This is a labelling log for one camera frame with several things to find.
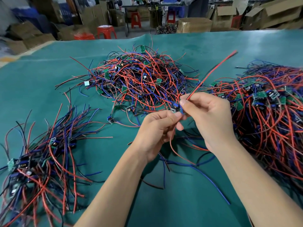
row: stool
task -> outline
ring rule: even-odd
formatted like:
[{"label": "stool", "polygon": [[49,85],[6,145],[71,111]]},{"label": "stool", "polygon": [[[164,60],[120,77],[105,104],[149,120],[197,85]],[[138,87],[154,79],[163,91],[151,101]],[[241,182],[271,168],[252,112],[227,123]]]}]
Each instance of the stool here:
[{"label": "stool", "polygon": [[236,28],[236,29],[240,29],[241,20],[242,20],[242,15],[233,17],[231,27]]},{"label": "stool", "polygon": [[[174,19],[170,20],[169,16],[174,15]],[[166,16],[166,23],[172,23],[174,24],[176,22],[176,11],[167,11],[167,16]]]},{"label": "stool", "polygon": [[78,33],[78,34],[75,34],[74,35],[74,39],[75,40],[94,40],[95,39],[95,37],[94,37],[94,35],[93,34],[91,34],[91,33]]},{"label": "stool", "polygon": [[115,38],[117,38],[115,29],[113,26],[111,25],[101,25],[99,27],[97,27],[97,35],[98,38],[100,39],[100,34],[103,33],[104,35],[104,39],[111,39],[111,33],[114,33]]},{"label": "stool", "polygon": [[139,12],[132,12],[131,13],[131,28],[134,28],[134,25],[138,25],[139,28],[141,28],[141,20],[140,20],[140,14]]}]

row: green tabletop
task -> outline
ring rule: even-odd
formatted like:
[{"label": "green tabletop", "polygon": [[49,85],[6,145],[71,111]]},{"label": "green tabletop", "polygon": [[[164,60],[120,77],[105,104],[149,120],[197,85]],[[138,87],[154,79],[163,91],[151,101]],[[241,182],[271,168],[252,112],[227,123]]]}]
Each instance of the green tabletop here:
[{"label": "green tabletop", "polygon": [[[242,72],[235,69],[235,66],[246,66],[255,59],[301,66],[302,37],[303,33],[300,30],[262,30],[155,35],[152,39],[153,48],[158,48],[159,52],[167,51],[165,53],[171,55],[173,59],[178,59],[186,53],[180,63],[199,69],[202,75],[233,50],[238,50],[239,54],[225,62],[209,77],[206,82],[209,84],[220,77],[235,77]],[[30,56],[21,57],[4,66],[0,69],[1,142],[4,142],[6,132],[16,125],[16,120],[25,122],[31,109],[33,111],[29,123],[36,122],[32,131],[33,138],[46,131],[44,118],[52,123],[61,103],[63,103],[61,114],[67,112],[68,101],[62,93],[79,81],[65,84],[58,90],[55,90],[55,84],[71,78],[72,75],[87,73],[70,56],[87,67],[93,60],[92,67],[96,67],[100,61],[106,59],[109,52],[119,51],[118,46],[132,50],[133,45],[149,44],[152,44],[150,35],[127,40],[54,42]],[[106,122],[112,108],[112,100],[98,96],[93,89],[82,91],[89,97],[81,95],[78,89],[72,90],[73,104],[77,108],[83,108],[85,103],[93,108],[101,108],[94,120]],[[126,124],[128,122],[122,112],[116,113],[115,118]],[[86,163],[81,167],[82,172],[88,174],[103,171],[92,178],[106,179],[127,148],[127,143],[134,139],[137,130],[118,124],[107,125],[96,136],[114,138],[79,141],[74,156],[78,164]],[[22,147],[20,134],[16,130],[12,131],[8,141],[11,158],[17,158]],[[196,161],[202,154],[182,145],[178,146],[178,151],[191,161]],[[169,159],[183,162],[173,155],[170,155]],[[0,167],[7,164],[4,151],[0,153],[0,163]],[[231,205],[225,202],[203,175],[188,167],[171,165],[172,171],[166,174],[165,190],[155,189],[146,184],[140,186],[128,226],[250,226],[246,211],[219,161],[215,159],[199,168],[218,185]],[[7,172],[2,173],[0,180],[3,181],[6,175]],[[161,161],[156,162],[153,171],[147,174],[145,179],[155,185],[163,185]],[[79,189],[89,194],[91,201],[100,187],[100,184],[94,184]],[[74,223],[80,215],[81,212],[75,215],[68,214],[66,220]],[[41,225],[43,223],[48,223],[47,218],[42,220]]]}]

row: forearm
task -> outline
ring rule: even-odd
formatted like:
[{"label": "forearm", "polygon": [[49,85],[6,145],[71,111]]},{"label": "forearm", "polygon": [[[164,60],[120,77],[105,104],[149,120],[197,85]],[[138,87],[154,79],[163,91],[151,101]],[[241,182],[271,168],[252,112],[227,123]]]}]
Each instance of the forearm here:
[{"label": "forearm", "polygon": [[124,226],[146,164],[141,152],[130,146],[75,227]]},{"label": "forearm", "polygon": [[237,141],[216,151],[256,227],[302,226],[303,211]]}]

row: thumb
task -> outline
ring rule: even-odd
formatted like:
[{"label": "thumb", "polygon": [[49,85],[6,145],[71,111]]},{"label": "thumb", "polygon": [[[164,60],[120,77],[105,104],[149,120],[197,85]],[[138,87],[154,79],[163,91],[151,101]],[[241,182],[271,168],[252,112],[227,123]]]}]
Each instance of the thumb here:
[{"label": "thumb", "polygon": [[182,109],[194,119],[200,117],[201,110],[198,107],[196,107],[192,102],[186,99],[182,99],[180,100],[180,105]]},{"label": "thumb", "polygon": [[179,122],[181,118],[182,118],[182,114],[181,112],[178,111],[169,117],[157,120],[158,126],[161,130],[164,130],[170,126],[175,125],[177,122]]}]

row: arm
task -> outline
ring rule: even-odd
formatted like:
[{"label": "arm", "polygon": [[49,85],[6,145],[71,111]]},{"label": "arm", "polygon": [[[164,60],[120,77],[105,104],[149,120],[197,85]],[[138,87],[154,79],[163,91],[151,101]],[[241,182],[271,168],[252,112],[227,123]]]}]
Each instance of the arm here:
[{"label": "arm", "polygon": [[302,226],[303,210],[237,141],[229,102],[207,93],[187,97],[181,97],[180,105],[195,120],[255,227]]},{"label": "arm", "polygon": [[[181,113],[151,113],[145,117],[131,146],[124,152],[112,173],[74,227],[123,227],[141,174],[164,142],[174,135],[172,127]],[[183,129],[178,122],[178,129]]]}]

